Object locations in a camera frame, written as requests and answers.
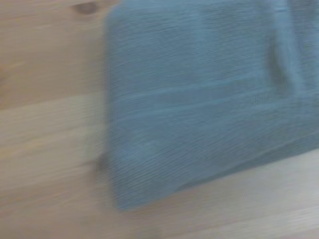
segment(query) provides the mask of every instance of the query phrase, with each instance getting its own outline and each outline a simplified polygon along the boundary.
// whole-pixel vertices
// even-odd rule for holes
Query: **towel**
[[[319,0],[124,0],[106,31],[120,210],[319,148]]]

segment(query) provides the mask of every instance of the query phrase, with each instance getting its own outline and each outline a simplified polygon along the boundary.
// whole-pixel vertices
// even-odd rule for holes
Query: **blue towel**
[[[124,0],[106,42],[121,210],[319,148],[319,0]]]

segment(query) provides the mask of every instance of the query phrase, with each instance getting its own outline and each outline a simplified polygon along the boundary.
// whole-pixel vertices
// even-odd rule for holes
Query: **wood knot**
[[[99,7],[96,2],[86,2],[72,6],[73,9],[81,15],[91,15],[98,11]]]

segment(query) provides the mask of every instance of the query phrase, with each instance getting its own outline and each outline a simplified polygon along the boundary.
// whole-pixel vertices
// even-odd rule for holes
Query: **wooden floor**
[[[86,0],[0,0],[1,239],[319,239],[319,150],[179,193],[113,207],[102,19]]]

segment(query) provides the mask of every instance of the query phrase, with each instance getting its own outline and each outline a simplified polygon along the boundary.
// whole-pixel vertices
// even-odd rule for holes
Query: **wood grain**
[[[88,0],[0,0],[0,238],[319,239],[319,150],[118,212],[103,21]]]

